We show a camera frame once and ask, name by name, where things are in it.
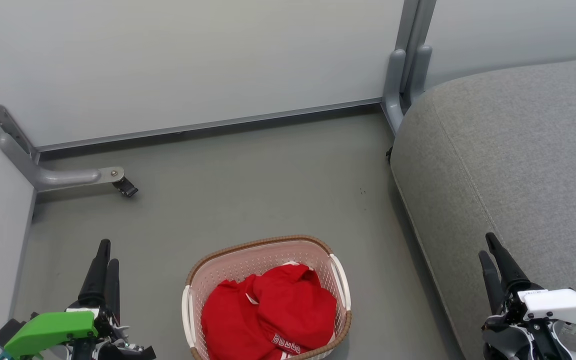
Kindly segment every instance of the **gray sofa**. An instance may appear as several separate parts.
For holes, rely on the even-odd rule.
[[[490,314],[487,232],[530,280],[576,290],[576,61],[430,89],[398,130],[391,170],[467,360],[483,358]],[[576,351],[576,337],[563,341]]]

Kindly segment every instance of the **gray upholstered seat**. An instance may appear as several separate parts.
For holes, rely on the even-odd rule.
[[[576,61],[510,68],[427,91],[392,172],[467,360],[489,316],[477,253],[494,231],[534,282],[576,290]],[[576,337],[564,337],[576,351]]]

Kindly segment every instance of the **metal bracket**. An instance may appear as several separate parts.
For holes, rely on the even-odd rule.
[[[400,87],[402,86],[402,75],[404,64],[406,62],[405,50],[394,50],[388,60],[388,70],[386,71],[386,82],[383,85],[383,98],[381,107],[388,124],[393,133],[402,125],[404,114],[402,112],[402,103],[400,96]]]
[[[4,133],[9,134],[16,143],[22,148],[23,152],[30,155],[34,160],[37,157],[37,150],[31,144],[30,140],[21,128],[17,125],[12,115],[4,105],[0,104],[0,127]]]
[[[18,142],[6,132],[0,134],[0,148],[37,192],[112,183],[129,198],[137,193],[137,189],[126,179],[124,169],[119,166],[68,171],[47,170],[35,164]]]
[[[410,69],[410,78],[406,84],[404,96],[409,104],[412,104],[417,98],[424,93],[426,84],[426,75],[428,66],[430,66],[430,56],[433,54],[433,48],[430,45],[421,45],[414,54],[412,68]]]

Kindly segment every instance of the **robotic arm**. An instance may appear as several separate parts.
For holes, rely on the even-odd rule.
[[[485,360],[576,360],[576,352],[557,336],[576,335],[576,291],[531,282],[493,233],[486,234],[486,242],[501,281],[488,253],[480,251],[493,313],[482,326]]]
[[[110,260],[103,239],[77,301],[64,312],[32,313],[30,321],[10,319],[0,330],[0,360],[42,359],[41,351],[66,348],[67,360],[155,360],[153,347],[130,344],[120,326],[119,260]]]

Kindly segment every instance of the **brown basket rim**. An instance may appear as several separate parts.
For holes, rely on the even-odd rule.
[[[300,240],[317,244],[324,251],[326,251],[326,253],[328,255],[333,254],[330,246],[328,246],[325,242],[323,242],[320,239],[317,239],[317,237],[314,237],[314,236],[310,236],[310,235],[288,235],[288,236],[268,237],[267,239],[250,241],[249,243],[244,243],[244,244],[240,244],[237,246],[227,247],[227,248],[224,248],[222,250],[215,251],[215,252],[211,253],[210,255],[204,256],[201,260],[197,261],[197,264],[195,264],[192,267],[192,269],[190,270],[190,274],[188,274],[188,278],[185,281],[185,285],[189,286],[193,282],[193,279],[195,278],[195,274],[197,273],[199,268],[201,268],[202,265],[206,264],[207,262],[209,262],[212,259],[219,258],[220,256],[227,255],[230,253],[235,253],[235,251],[240,251],[243,249],[255,248],[255,247],[264,246],[267,244],[275,244],[275,243],[282,243],[282,242],[294,242],[294,241],[300,241]],[[333,342],[330,342],[330,344],[327,344],[326,346],[316,348],[316,349],[308,351],[306,353],[300,353],[297,356],[291,357],[291,360],[308,360],[308,359],[313,358],[315,356],[326,353],[327,351],[331,351],[332,349],[339,346],[339,344],[341,344],[341,342],[343,342],[344,339],[346,339],[348,332],[350,331],[350,324],[352,323],[352,319],[353,319],[352,311],[346,310],[345,322],[343,324],[343,329],[341,330],[341,333],[339,333],[339,335],[334,339]],[[190,353],[192,354],[192,357],[194,358],[194,360],[206,360],[205,358],[203,358],[199,354],[199,351],[197,350],[196,347],[191,347]]]

